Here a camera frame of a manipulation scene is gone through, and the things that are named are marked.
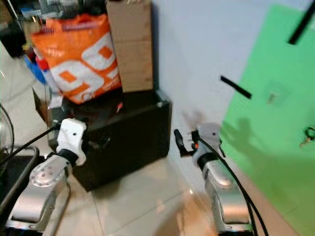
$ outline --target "orange plastic bag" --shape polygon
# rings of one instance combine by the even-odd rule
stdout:
[[[106,15],[49,19],[32,40],[69,100],[80,104],[122,86]]]

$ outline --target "black cabinet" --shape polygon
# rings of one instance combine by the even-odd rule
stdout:
[[[165,157],[169,150],[171,108],[161,91],[116,90],[82,105],[65,100],[51,116],[76,118],[88,126],[87,160],[73,170],[87,191]],[[56,137],[49,142],[53,149]]]

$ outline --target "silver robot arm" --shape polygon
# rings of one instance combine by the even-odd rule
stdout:
[[[57,138],[57,154],[32,170],[29,183],[17,199],[6,223],[7,228],[45,232],[59,197],[62,207],[56,210],[60,211],[57,215],[61,216],[70,194],[67,178],[72,173],[72,167],[82,165],[86,160],[81,148],[86,128],[83,122],[75,119],[62,121]],[[45,235],[53,235],[56,227]]]
[[[220,127],[204,124],[194,133],[219,150]],[[194,151],[187,151],[179,131],[174,131],[181,156],[192,156],[193,163],[202,171],[205,190],[209,195],[214,223],[219,236],[253,236],[252,223],[246,200],[237,182],[222,162],[200,141],[193,145]]]

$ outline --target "white wall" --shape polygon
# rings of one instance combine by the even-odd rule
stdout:
[[[310,1],[153,0],[153,3],[159,87],[173,102],[172,130],[179,128],[185,134],[194,123],[222,122],[234,91],[220,82],[220,75],[235,82],[241,79],[270,6],[281,3],[304,10]],[[168,156],[180,167],[192,189],[203,192],[200,171],[190,158],[179,158],[173,136]]]

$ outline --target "black handle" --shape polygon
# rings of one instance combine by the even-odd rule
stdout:
[[[191,152],[187,151],[185,148],[183,136],[181,135],[178,129],[174,130],[174,136],[181,157],[191,156]]]

